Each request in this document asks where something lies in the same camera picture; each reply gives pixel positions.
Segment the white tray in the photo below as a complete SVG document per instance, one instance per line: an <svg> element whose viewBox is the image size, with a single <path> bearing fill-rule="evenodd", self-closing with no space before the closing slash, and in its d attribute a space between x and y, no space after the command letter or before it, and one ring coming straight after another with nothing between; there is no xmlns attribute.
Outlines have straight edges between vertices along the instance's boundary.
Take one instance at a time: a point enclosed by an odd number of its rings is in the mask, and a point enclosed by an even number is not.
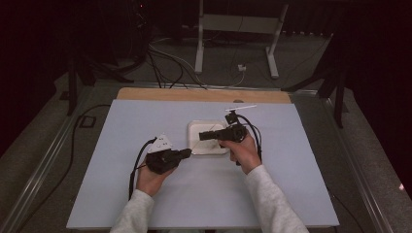
<svg viewBox="0 0 412 233"><path fill-rule="evenodd" d="M200 154L225 154L229 151L227 148L221 148L218 140L211 139L200 141L199 133L205 131L216 131L225 129L226 123L220 120L194 120L189 123L189 148L191 153L195 155Z"/></svg>

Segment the person's right hand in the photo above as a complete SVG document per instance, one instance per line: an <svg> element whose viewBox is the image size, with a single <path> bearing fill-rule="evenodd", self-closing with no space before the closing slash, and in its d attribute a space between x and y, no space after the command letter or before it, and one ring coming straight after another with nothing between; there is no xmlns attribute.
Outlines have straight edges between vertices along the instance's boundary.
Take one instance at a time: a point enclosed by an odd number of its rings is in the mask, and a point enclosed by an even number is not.
<svg viewBox="0 0 412 233"><path fill-rule="evenodd" d="M230 160L233 162L238 161L246 175L261 164L255 140L249 132L241 143L219 141L219 144L230 149Z"/></svg>
<svg viewBox="0 0 412 233"><path fill-rule="evenodd" d="M136 189L139 189L149 196L155 196L161 188L164 180L172 174L176 168L173 168L161 175L152 172L148 166L144 165L139 169L139 176L137 177Z"/></svg>

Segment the white board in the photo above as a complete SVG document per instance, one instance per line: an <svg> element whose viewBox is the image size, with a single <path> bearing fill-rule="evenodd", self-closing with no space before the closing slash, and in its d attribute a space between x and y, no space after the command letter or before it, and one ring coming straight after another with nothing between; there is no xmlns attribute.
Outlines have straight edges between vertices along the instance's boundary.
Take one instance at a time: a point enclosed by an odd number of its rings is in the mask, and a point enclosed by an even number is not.
<svg viewBox="0 0 412 233"><path fill-rule="evenodd" d="M188 147L193 120L222 120L225 109L250 104L114 100L67 223L110 228L128 198L141 147L164 133L173 150ZM261 133L262 160L306 226L338 220L294 104L257 104L236 112ZM224 155L192 155L154 198L151 228L258 228L241 168Z"/></svg>

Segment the white sleeve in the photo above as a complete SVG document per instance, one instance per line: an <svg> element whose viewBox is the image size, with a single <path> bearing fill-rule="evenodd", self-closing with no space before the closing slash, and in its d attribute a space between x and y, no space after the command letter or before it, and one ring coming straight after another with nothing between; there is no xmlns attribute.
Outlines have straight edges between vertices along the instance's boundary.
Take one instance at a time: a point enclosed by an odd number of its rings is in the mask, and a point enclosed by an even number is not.
<svg viewBox="0 0 412 233"><path fill-rule="evenodd" d="M263 165L248 174L246 186L252 196L261 230L264 233L308 232L283 191L272 181Z"/></svg>
<svg viewBox="0 0 412 233"><path fill-rule="evenodd" d="M135 189L110 232L146 233L154 203L151 196Z"/></svg>

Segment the black handheld controller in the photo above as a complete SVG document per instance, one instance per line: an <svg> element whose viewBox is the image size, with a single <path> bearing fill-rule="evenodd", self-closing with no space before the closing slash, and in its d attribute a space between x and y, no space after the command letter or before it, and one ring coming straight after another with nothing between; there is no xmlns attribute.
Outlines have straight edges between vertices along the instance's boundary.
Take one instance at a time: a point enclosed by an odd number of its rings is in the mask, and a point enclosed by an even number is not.
<svg viewBox="0 0 412 233"><path fill-rule="evenodd" d="M199 133L200 141L218 139L223 141L233 141L240 143L245 139L247 134L246 126L242 125L239 122L237 114L233 111L230 111L230 114L224 116L226 118L229 126L225 129L216 130L216 131L206 131Z"/></svg>
<svg viewBox="0 0 412 233"><path fill-rule="evenodd" d="M146 165L152 172L163 174L177 166L182 159L189 158L191 155L190 149L184 150L162 150L158 152L148 153L146 155Z"/></svg>

